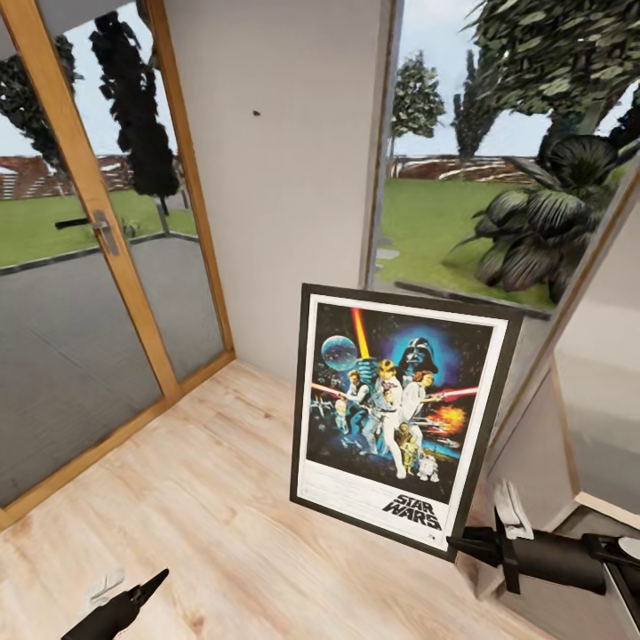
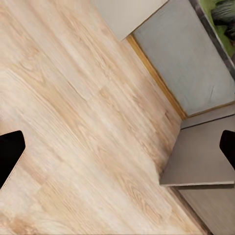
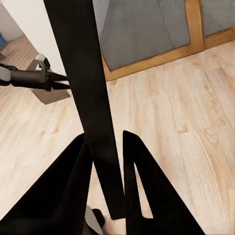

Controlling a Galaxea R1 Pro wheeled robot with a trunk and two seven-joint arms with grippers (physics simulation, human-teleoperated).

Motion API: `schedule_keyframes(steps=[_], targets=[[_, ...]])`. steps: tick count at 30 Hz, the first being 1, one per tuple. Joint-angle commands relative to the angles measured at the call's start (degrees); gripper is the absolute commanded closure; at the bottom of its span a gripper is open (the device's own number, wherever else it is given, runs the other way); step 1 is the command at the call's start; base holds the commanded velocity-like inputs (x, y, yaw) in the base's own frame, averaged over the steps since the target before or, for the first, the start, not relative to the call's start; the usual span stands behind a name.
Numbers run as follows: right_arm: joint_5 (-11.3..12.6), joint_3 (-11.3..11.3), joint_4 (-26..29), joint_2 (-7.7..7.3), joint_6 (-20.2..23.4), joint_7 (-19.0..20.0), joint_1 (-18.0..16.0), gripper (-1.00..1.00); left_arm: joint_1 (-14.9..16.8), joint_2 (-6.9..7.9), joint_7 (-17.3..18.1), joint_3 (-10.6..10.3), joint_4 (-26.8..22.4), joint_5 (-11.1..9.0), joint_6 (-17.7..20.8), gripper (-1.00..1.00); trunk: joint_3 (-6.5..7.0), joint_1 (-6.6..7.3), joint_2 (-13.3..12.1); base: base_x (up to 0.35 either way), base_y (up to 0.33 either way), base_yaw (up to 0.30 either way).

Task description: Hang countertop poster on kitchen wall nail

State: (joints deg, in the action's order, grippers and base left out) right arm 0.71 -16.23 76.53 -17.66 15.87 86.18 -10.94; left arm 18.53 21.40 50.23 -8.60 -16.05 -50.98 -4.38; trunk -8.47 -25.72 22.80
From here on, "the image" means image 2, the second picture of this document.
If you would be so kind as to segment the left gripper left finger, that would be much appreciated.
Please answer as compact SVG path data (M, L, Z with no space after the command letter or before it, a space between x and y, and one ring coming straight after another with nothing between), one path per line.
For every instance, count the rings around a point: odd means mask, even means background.
M0 136L0 188L25 150L21 130Z

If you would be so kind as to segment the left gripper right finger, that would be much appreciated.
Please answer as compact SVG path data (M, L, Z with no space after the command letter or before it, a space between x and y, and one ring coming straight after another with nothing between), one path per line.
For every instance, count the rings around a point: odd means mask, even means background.
M224 130L219 147L235 170L235 132Z

